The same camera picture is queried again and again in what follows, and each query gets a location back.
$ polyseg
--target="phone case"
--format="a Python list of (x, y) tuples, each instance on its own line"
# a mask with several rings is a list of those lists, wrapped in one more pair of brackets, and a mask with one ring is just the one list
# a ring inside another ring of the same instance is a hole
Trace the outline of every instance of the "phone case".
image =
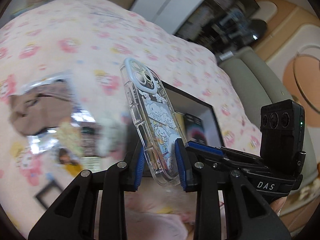
[(120, 70), (130, 113), (152, 177), (162, 186), (179, 184), (174, 142), (182, 138), (186, 143), (186, 139), (160, 79), (133, 58), (125, 59)]

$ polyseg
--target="screw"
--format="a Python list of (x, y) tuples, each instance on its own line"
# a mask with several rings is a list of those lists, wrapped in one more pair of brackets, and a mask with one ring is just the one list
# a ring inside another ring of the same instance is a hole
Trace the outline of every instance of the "screw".
[(233, 171), (231, 171), (231, 175), (234, 177), (239, 177), (241, 175), (241, 173), (238, 170), (233, 170)]
[(125, 168), (125, 167), (127, 166), (127, 163), (126, 163), (126, 162), (119, 162), (119, 163), (117, 164), (117, 166), (118, 166), (119, 168)]
[(203, 166), (204, 166), (204, 164), (201, 163), (201, 162), (196, 162), (196, 163), (195, 163), (195, 167), (196, 167), (196, 168), (202, 169)]
[(90, 175), (90, 171), (88, 171), (88, 170), (81, 171), (82, 177), (88, 177), (89, 175)]

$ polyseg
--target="blue gripper pad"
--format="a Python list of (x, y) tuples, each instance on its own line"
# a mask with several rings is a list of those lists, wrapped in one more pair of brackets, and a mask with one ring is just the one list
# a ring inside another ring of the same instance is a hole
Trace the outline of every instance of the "blue gripper pad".
[(139, 153), (139, 159), (137, 161), (136, 170), (135, 170), (134, 187), (136, 190), (138, 190), (138, 187), (141, 184), (144, 162), (145, 162), (145, 156), (143, 153), (143, 147), (141, 147), (141, 150)]
[(185, 191), (187, 188), (186, 168), (184, 165), (183, 158), (181, 156), (181, 151), (180, 151), (178, 139), (174, 142), (174, 154), (176, 156), (180, 184), (181, 184), (183, 190)]
[(202, 145), (199, 143), (195, 143), (193, 141), (189, 141), (188, 146), (191, 148), (197, 149), (199, 151), (209, 152), (209, 153), (218, 154), (218, 155), (223, 156), (223, 152), (221, 150), (218, 150), (218, 149), (211, 147), (211, 146)]

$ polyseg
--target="white cabinet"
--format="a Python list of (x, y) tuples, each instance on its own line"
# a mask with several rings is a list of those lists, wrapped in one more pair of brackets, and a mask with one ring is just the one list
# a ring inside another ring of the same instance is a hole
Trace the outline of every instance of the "white cabinet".
[(137, 0), (132, 11), (174, 34), (203, 0)]

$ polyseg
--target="camera lens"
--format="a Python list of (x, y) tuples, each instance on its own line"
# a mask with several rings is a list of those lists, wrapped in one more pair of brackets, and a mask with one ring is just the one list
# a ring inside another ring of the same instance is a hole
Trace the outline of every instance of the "camera lens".
[(262, 125), (263, 125), (263, 126), (266, 126), (267, 123), (268, 123), (268, 117), (267, 117), (266, 115), (264, 115), (264, 116), (262, 117)]
[(289, 124), (289, 114), (288, 113), (283, 113), (281, 116), (281, 124), (283, 127), (287, 127)]
[(270, 117), (270, 126), (272, 129), (276, 128), (278, 125), (278, 115), (276, 113), (272, 113)]

